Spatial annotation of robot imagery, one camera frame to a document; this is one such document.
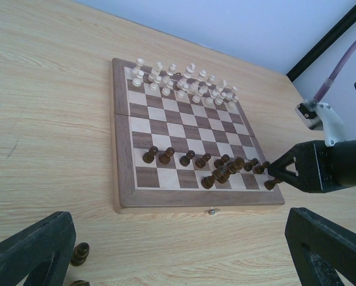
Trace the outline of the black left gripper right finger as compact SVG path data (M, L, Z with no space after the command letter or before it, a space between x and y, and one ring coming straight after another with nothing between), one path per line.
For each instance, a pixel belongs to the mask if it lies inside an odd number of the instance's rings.
M291 208L285 237L302 285L356 285L356 233L304 207Z

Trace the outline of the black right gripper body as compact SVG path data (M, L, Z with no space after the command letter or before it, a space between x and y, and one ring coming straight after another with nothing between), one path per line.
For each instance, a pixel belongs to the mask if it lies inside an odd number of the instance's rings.
M331 106L315 108L324 139L314 142L314 191L332 192L356 186L356 139L347 140L346 128Z

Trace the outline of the dark rook board corner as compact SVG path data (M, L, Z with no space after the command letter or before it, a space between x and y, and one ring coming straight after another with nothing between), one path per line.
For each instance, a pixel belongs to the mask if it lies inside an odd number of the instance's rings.
M282 183L282 180L278 179L278 178L274 178L274 179L271 179L271 180L267 180L264 182L264 187L267 189L267 190L272 190L277 184L280 184Z

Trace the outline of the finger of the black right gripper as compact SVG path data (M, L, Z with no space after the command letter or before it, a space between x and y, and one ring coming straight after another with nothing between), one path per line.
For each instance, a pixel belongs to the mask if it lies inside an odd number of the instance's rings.
M319 151L324 151L324 141L298 143L270 164L268 174L303 192L323 192Z

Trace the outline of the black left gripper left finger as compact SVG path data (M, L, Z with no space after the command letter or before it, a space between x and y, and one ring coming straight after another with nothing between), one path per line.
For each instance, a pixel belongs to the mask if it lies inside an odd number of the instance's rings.
M69 212L55 212L0 242L0 285L62 285L76 231Z

